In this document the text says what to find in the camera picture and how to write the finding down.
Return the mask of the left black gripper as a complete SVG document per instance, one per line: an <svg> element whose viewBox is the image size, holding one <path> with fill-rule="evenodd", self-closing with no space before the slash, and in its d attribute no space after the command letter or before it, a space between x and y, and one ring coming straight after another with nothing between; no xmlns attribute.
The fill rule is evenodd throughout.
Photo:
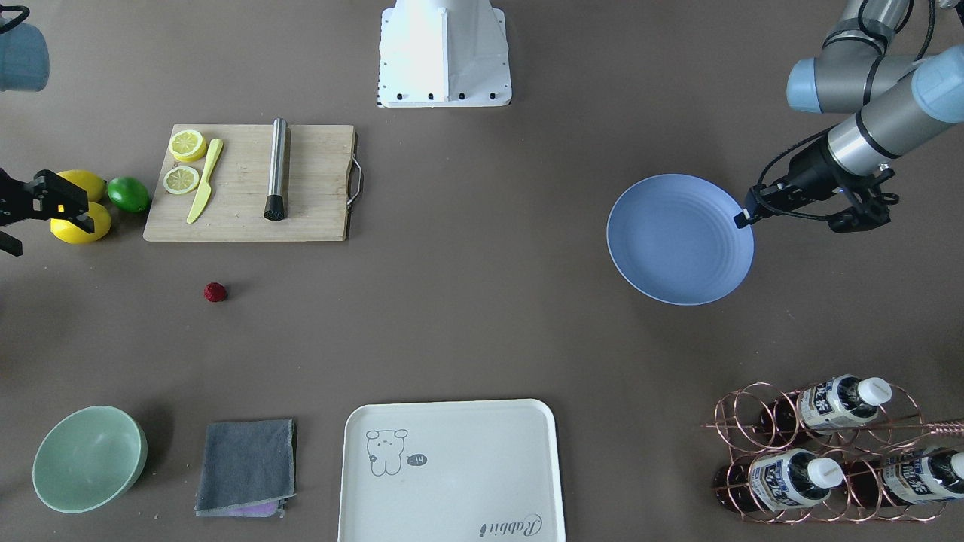
<svg viewBox="0 0 964 542"><path fill-rule="evenodd" d="M752 226L762 220L757 212L772 212L772 199L777 202L816 202L834 196L840 188L840 167L830 154L827 140L817 140L796 154L789 169L775 187L751 187L744 199L744 209L734 216L737 229Z"/></svg>

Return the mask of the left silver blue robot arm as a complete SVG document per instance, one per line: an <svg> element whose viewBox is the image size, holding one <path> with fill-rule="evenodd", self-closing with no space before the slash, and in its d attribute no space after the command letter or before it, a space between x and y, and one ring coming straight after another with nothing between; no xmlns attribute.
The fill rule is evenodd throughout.
<svg viewBox="0 0 964 542"><path fill-rule="evenodd" d="M892 162L963 120L961 46L932 57L926 46L913 57L888 52L912 10L910 1L850 1L820 55L793 66L789 106L846 119L788 148L786 174L751 186L734 225L779 215L805 219L803 206L836 194L850 205L820 216L836 233L889 223L899 198L881 186L894 175Z"/></svg>

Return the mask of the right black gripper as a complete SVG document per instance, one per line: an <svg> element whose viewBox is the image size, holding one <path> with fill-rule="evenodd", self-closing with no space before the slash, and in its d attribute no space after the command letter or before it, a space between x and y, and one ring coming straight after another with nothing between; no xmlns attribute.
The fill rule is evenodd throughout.
<svg viewBox="0 0 964 542"><path fill-rule="evenodd" d="M55 174L41 169L27 182L12 178L4 169L1 175L1 227L33 219L34 214L81 214L50 221L54 234L94 234L96 220L87 213L87 192Z"/></svg>

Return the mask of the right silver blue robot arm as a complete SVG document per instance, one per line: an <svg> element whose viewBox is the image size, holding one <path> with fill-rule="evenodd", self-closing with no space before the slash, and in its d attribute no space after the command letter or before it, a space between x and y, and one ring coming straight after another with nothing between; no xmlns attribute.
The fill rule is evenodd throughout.
<svg viewBox="0 0 964 542"><path fill-rule="evenodd" d="M2 90L38 92L46 87L50 58L44 35L24 20L2 20ZM31 181L18 181L2 171L2 223L24 220L64 220L93 233L87 215L87 192L42 169Z"/></svg>

